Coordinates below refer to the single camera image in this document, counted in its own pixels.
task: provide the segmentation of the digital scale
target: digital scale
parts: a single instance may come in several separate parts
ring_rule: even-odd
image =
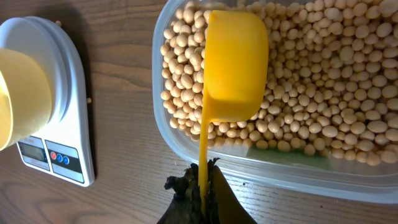
[[[22,161],[71,183],[89,186],[95,176],[85,74],[73,42],[54,22],[29,16],[1,24],[0,47],[26,54],[41,65],[53,96],[49,122],[17,143]]]

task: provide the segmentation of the brown wood surface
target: brown wood surface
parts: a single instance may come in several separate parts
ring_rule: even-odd
[[[151,45],[166,0],[1,0],[0,22],[60,20],[75,42],[93,97],[97,178],[88,188],[0,152],[0,223],[156,223],[187,163],[160,135],[152,106]],[[226,177],[258,223],[398,223],[398,205],[352,202]]]

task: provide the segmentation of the yellow cup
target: yellow cup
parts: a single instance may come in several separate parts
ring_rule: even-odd
[[[51,112],[50,86],[40,65],[0,48],[0,151],[37,132]]]

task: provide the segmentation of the scale button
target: scale button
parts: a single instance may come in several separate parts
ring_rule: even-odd
[[[68,164],[69,164],[69,158],[68,158],[67,156],[64,156],[64,157],[63,157],[63,163],[64,163],[65,165],[68,165]]]
[[[51,156],[51,159],[56,159],[57,158],[57,155],[56,155],[55,152],[51,152],[50,156]]]
[[[63,158],[62,158],[62,155],[61,155],[61,154],[58,154],[58,155],[57,155],[57,161],[58,161],[58,162],[62,162],[62,159],[63,159]]]

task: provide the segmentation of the clear plastic tray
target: clear plastic tray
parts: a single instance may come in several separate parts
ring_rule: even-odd
[[[165,89],[160,54],[160,46],[165,40],[163,31],[175,19],[174,12],[177,8],[186,2],[169,0],[157,20],[152,43],[152,92],[156,123],[166,143],[182,159],[197,163],[198,143],[182,131],[170,127],[171,115],[163,107],[160,98],[160,93]],[[221,158],[218,165],[224,173],[260,183],[330,197],[398,203],[398,164],[381,163],[371,167],[345,159],[306,157],[302,152],[285,154],[236,146],[213,148],[208,157]]]

